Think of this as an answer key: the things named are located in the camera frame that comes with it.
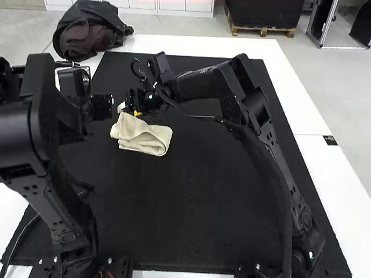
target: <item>wooden pallet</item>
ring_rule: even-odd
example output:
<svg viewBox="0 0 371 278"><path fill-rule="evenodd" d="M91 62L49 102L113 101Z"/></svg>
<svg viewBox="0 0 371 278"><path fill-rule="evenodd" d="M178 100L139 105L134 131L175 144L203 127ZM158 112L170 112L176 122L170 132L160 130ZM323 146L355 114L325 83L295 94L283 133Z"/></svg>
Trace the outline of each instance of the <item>wooden pallet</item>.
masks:
<svg viewBox="0 0 371 278"><path fill-rule="evenodd" d="M228 7L226 4L224 4L224 10L225 14L227 15L227 20L230 25L230 29L233 36L238 35L238 30L259 30L260 36L265 37L267 35L267 31L281 31L286 32L286 36L288 38L293 38L295 36L296 28L276 28L276 27L246 27L246 26L236 26L233 21L230 14L230 11L228 10Z"/></svg>

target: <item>folded towel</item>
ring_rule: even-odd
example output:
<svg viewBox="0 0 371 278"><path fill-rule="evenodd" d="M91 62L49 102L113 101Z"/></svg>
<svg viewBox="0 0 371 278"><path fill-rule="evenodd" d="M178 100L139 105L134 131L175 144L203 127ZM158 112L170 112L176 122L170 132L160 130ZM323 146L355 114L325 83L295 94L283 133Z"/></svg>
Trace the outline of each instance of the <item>folded towel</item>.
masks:
<svg viewBox="0 0 371 278"><path fill-rule="evenodd" d="M120 149L162 156L169 149L173 130L167 126L148 125L135 116L120 112L110 135L118 139Z"/></svg>

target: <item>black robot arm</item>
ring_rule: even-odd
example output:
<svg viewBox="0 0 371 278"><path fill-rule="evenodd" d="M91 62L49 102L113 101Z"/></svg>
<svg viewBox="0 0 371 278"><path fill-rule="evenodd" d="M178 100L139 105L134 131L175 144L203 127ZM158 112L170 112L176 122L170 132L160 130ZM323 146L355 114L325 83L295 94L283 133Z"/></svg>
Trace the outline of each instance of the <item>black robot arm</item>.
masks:
<svg viewBox="0 0 371 278"><path fill-rule="evenodd" d="M58 146L83 141L90 120L110 115L112 96L90 96L89 73L79 67L61 71L59 92L54 69L64 65L49 54L29 55L23 67L11 68L3 58L0 65L0 182L28 200L48 225L58 276L69 271L73 277L94 277L96 220L74 191Z"/></svg>
<svg viewBox="0 0 371 278"><path fill-rule="evenodd" d="M307 277L321 254L325 237L319 231L281 151L267 98L253 78L248 57L240 54L224 63L177 76L173 75L164 52L148 62L149 70L136 70L136 62L133 62L132 70L141 79L143 88L130 91L122 105L126 112L151 112L163 103L181 111L178 103L202 98L219 99L222 117L193 117L224 124L249 156L260 163L257 171L261 172L263 182L277 184L272 188L272 194L279 199L282 209L280 222L282 231L285 231L282 237L282 273L284 277L290 276L288 262L292 260L289 267L293 277ZM275 173L276 180L269 180L267 172ZM257 270L257 277L264 275L264 269Z"/></svg>

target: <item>black foam mat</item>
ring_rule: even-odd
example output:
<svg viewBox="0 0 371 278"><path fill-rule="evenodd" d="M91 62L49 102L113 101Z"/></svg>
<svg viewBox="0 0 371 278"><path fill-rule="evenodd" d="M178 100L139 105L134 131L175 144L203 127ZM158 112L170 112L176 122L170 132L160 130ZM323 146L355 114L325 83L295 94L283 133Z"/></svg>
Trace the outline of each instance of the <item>black foam mat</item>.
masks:
<svg viewBox="0 0 371 278"><path fill-rule="evenodd" d="M114 109L124 92L139 87L129 67L134 57L146 61L150 55L107 52L92 80L92 93L114 95ZM176 74L224 60L169 56ZM313 277L351 277L264 63L251 63L265 88L287 163L327 238ZM192 101L183 108L192 114L221 113L216 100ZM102 253L128 255L136 269L232 273L239 264L280 265L281 238L270 193L261 186L254 161L223 126L163 109L158 117L146 118L173 129L169 151L159 158L118 149L109 136L117 118L94 122L95 138L60 148L67 170L96 185L88 201ZM34 214L26 209L3 261ZM32 265L48 255L53 256L50 232L39 221L12 263Z"/></svg>

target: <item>floor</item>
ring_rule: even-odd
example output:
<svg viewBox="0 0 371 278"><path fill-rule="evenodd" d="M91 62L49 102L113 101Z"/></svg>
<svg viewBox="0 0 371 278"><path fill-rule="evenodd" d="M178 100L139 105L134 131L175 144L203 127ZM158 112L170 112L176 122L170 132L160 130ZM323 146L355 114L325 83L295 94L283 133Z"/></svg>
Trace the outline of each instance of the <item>floor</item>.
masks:
<svg viewBox="0 0 371 278"><path fill-rule="evenodd" d="M11 64L24 64L29 53L51 52L51 38L62 12L0 9L0 54ZM222 6L216 3L214 18L122 14L136 34L232 37ZM335 139L371 196L371 50L317 49L305 31L309 16L302 16L296 37L268 33L280 44L308 94L330 127ZM346 21L331 25L325 46L356 46L347 36ZM239 38L258 38L257 32Z"/></svg>

